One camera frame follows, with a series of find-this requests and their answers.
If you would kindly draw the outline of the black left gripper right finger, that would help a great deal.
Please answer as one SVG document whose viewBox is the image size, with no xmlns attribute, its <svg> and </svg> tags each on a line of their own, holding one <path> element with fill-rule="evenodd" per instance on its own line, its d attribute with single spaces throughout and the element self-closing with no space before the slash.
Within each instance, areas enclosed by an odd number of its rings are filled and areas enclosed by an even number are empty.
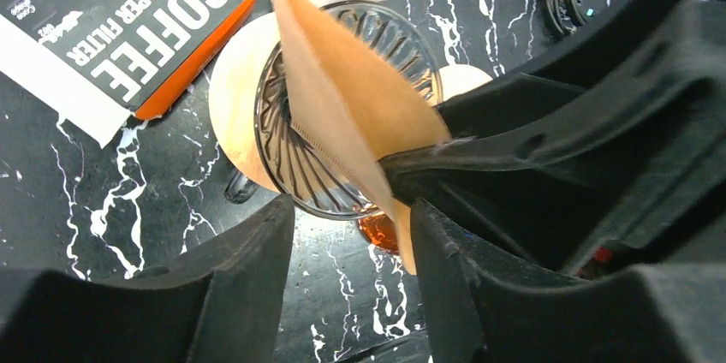
<svg viewBox="0 0 726 363">
<path fill-rule="evenodd" d="M 424 200 L 411 213 L 436 362 L 722 362 L 725 267 L 636 265 L 597 281 L 533 265 Z"/>
</svg>

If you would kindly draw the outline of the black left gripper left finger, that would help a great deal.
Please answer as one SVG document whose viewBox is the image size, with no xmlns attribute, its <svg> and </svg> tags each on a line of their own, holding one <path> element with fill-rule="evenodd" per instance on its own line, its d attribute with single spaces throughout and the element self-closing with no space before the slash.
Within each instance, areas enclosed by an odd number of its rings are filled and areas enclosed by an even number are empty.
<svg viewBox="0 0 726 363">
<path fill-rule="evenodd" d="M 244 222 L 138 277 L 82 281 L 1 271 L 4 362 L 270 362 L 295 209 L 278 196 Z"/>
</svg>

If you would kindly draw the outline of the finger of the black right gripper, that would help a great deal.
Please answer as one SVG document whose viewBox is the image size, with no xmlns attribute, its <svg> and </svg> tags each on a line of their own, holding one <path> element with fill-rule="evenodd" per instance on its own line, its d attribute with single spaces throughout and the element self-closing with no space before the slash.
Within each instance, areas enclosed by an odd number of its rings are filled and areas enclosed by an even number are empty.
<svg viewBox="0 0 726 363">
<path fill-rule="evenodd" d="M 551 270 L 601 247 L 655 258 L 699 229 L 703 200 L 725 199 L 723 80 L 517 79 L 441 113 L 455 140 L 383 159 L 394 195 Z"/>
<path fill-rule="evenodd" d="M 573 37 L 439 105 L 456 138 L 559 139 L 629 128 L 694 82 L 725 82 L 725 7 L 698 0 L 615 0 Z"/>
</svg>

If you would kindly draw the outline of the clear glass ribbed dripper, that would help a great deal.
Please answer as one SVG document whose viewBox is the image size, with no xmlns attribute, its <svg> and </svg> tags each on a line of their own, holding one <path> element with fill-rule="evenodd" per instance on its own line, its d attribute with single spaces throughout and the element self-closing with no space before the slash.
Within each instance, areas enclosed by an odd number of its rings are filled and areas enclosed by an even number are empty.
<svg viewBox="0 0 726 363">
<path fill-rule="evenodd" d="M 443 100 L 431 47 L 403 15 L 367 1 L 331 3 L 325 10 L 393 66 L 429 104 Z M 254 111 L 261 162 L 281 193 L 303 211 L 330 220 L 352 221 L 378 208 L 292 127 L 283 55 L 275 45 L 263 67 Z"/>
</svg>

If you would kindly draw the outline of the wooden ring dripper holder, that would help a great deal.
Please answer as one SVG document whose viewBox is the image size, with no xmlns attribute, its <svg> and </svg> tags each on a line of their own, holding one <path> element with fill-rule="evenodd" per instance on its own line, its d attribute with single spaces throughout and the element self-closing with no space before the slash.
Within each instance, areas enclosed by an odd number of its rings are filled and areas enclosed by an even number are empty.
<svg viewBox="0 0 726 363">
<path fill-rule="evenodd" d="M 211 125 L 218 144 L 236 169 L 272 192 L 278 189 L 261 161 L 254 117 L 259 81 L 279 41 L 275 14 L 246 24 L 220 51 L 209 89 Z"/>
</svg>

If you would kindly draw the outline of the brown paper coffee filter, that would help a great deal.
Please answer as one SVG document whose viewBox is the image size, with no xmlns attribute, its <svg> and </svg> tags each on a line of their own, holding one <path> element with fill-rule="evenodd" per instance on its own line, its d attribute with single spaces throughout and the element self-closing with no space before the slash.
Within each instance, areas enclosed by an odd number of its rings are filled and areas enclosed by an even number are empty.
<svg viewBox="0 0 726 363">
<path fill-rule="evenodd" d="M 379 159 L 446 143 L 443 118 L 389 63 L 310 0 L 272 0 L 295 130 L 395 225 L 398 252 L 417 267 L 411 210 Z"/>
</svg>

